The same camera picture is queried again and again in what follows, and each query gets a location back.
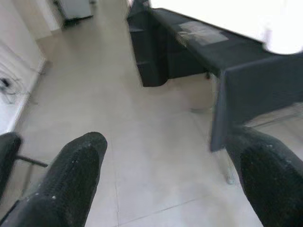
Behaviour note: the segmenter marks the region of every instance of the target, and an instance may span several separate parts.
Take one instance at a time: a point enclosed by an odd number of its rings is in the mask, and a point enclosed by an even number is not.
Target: hallway
[[[108,140],[86,227],[261,227],[239,185],[228,185],[208,151],[211,85],[203,75],[142,87],[123,0],[99,0],[95,16],[58,37],[17,131],[21,154],[50,163],[89,131]],[[286,135],[281,123],[270,133]],[[17,162],[1,213],[19,196],[28,166]],[[31,182],[45,170],[35,167]]]

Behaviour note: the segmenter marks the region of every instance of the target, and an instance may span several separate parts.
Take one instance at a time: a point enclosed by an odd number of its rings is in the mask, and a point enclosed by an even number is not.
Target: white wall
[[[60,21],[57,21],[55,17],[58,18],[55,9],[51,9],[51,3],[48,0],[36,0],[38,7],[41,10],[42,15],[51,31],[60,29]]]
[[[64,18],[62,17],[61,13],[59,12],[56,5],[54,5],[53,0],[46,0],[48,3],[49,8],[51,9],[53,16],[57,22],[57,25],[59,28],[62,27]]]
[[[38,74],[29,70],[26,64],[39,71],[45,59],[15,9],[12,0],[0,1],[0,34],[0,62],[21,79],[25,88],[22,94],[18,95],[13,105],[5,103],[0,97],[0,134],[2,134],[14,128],[16,120],[27,101],[28,95],[26,94],[32,91],[36,83]],[[9,53],[3,43],[24,59],[26,64]]]
[[[13,0],[13,3],[36,40],[52,35],[36,0]]]

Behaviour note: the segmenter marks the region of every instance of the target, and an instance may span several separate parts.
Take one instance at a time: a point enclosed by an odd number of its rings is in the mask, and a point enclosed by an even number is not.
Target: black object
[[[68,143],[44,178],[15,204],[1,226],[83,227],[106,149],[106,139],[97,132]]]
[[[9,87],[10,86],[10,82],[7,78],[0,78],[0,81],[3,83],[3,85],[5,87]]]
[[[264,227],[303,226],[303,162],[281,141],[236,128],[226,149]]]
[[[24,156],[21,156],[21,155],[17,155],[16,159],[19,159],[19,160],[31,163],[33,165],[37,165],[37,166],[43,167],[43,168],[48,167],[48,164],[46,164],[44,162],[40,162],[38,160],[34,160],[34,159],[31,159],[31,158],[28,158],[28,157],[24,157]]]
[[[149,9],[148,0],[135,0],[127,17],[143,86],[156,87],[168,79],[205,72]]]
[[[189,64],[191,60],[188,58],[196,59],[193,62],[201,65],[196,73],[208,71],[220,79],[211,151],[224,148],[226,136],[235,125],[303,100],[303,52],[293,55],[272,54],[266,52],[260,42],[169,10],[151,9],[140,0],[134,0],[127,20],[143,86],[162,85],[168,78],[173,78],[171,74],[178,71],[173,69],[180,65],[189,67],[183,68],[178,76],[194,74],[190,71],[193,66]],[[213,38],[208,33],[208,36],[197,38],[182,28],[189,22],[207,27],[208,31],[215,31],[217,36]],[[137,39],[134,36],[136,29],[138,34],[144,34],[140,37],[138,35]],[[166,44],[167,40],[161,38],[165,36],[182,44],[185,53],[182,51],[180,59],[184,63],[178,61],[178,65],[166,67],[167,61],[172,61],[171,56],[177,54],[173,52],[174,48],[158,51],[159,47],[167,47],[171,43]]]
[[[0,198],[5,190],[21,142],[21,138],[14,132],[0,136]]]

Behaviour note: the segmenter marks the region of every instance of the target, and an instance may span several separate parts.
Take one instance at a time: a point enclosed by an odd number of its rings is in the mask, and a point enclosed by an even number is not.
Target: floor tile
[[[301,160],[303,160],[303,141],[298,138],[293,132],[291,132],[287,124],[277,123],[274,125],[257,128],[258,131],[266,133],[268,135],[274,136],[277,139],[281,140],[286,146],[288,146]]]
[[[100,179],[85,227],[118,225],[115,182]]]
[[[198,198],[224,182],[189,113],[113,131],[119,220]]]
[[[157,212],[122,227],[261,227],[252,207],[241,196],[243,203],[234,205],[213,196],[190,201],[168,210]]]
[[[1,199],[0,218],[2,218],[21,197],[28,168],[28,163],[20,160],[15,161],[14,168]]]

